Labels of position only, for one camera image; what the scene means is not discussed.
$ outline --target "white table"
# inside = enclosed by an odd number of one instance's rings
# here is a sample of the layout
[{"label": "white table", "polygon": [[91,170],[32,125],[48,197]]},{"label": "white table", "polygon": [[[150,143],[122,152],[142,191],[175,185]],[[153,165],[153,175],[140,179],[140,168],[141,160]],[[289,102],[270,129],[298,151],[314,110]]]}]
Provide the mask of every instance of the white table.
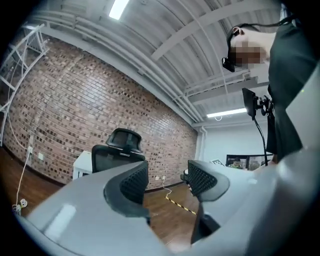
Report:
[{"label": "white table", "polygon": [[92,174],[91,152],[83,151],[73,163],[72,180],[78,179],[83,174]]}]

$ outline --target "shirt sleeve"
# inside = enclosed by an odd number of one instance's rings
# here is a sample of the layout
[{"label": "shirt sleeve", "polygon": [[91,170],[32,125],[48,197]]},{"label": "shirt sleeve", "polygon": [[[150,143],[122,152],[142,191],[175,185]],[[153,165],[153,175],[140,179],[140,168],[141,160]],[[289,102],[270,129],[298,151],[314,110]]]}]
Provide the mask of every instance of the shirt sleeve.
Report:
[{"label": "shirt sleeve", "polygon": [[277,137],[276,137],[276,123],[275,117],[269,115],[267,118],[268,122],[268,137],[266,141],[266,151],[277,155]]}]

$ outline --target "wooden floor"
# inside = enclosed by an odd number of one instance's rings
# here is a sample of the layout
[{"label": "wooden floor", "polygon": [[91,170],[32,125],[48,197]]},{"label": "wooden floor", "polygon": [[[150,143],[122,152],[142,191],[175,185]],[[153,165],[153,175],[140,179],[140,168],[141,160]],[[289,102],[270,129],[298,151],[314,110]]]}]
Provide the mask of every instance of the wooden floor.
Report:
[{"label": "wooden floor", "polygon": [[[3,148],[0,148],[0,176],[12,204],[16,203],[16,194],[22,170],[23,166],[15,159],[12,159]],[[21,214],[26,216],[38,204],[60,188],[60,186],[25,170],[19,199],[26,199],[28,206],[22,209]],[[172,187],[171,190],[172,193],[168,196],[170,199],[197,212],[198,200],[191,195],[186,185],[177,185]],[[160,190],[146,193],[143,205],[150,211],[151,228],[154,233],[171,251],[181,252],[190,247],[196,216],[168,201],[165,198],[168,192],[167,190]]]}]

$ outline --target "ceiling light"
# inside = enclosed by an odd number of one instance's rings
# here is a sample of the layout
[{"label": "ceiling light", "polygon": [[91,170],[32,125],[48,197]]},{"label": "ceiling light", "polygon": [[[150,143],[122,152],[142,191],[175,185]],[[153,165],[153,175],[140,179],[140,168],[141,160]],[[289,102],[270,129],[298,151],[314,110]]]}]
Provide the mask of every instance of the ceiling light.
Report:
[{"label": "ceiling light", "polygon": [[114,0],[109,17],[119,20],[129,0]]},{"label": "ceiling light", "polygon": [[229,111],[224,111],[224,112],[207,114],[206,116],[208,118],[214,118],[214,117],[221,117],[221,116],[233,115],[233,114],[245,113],[245,112],[247,112],[247,109],[244,107],[244,108],[239,108],[239,109],[234,109],[234,110],[229,110]]}]

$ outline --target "yellow and black striped tape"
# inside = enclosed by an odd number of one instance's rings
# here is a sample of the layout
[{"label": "yellow and black striped tape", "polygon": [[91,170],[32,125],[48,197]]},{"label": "yellow and black striped tape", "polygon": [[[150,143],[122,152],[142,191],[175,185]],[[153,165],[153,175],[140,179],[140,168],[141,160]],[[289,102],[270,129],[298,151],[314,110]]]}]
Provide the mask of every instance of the yellow and black striped tape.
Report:
[{"label": "yellow and black striped tape", "polygon": [[172,203],[174,203],[175,205],[181,207],[182,209],[185,209],[186,211],[188,211],[188,212],[190,212],[190,213],[192,213],[192,214],[194,214],[194,215],[197,215],[194,211],[189,210],[188,208],[182,206],[181,204],[178,204],[177,202],[171,200],[169,197],[166,196],[165,199],[168,199],[170,202],[172,202]]}]

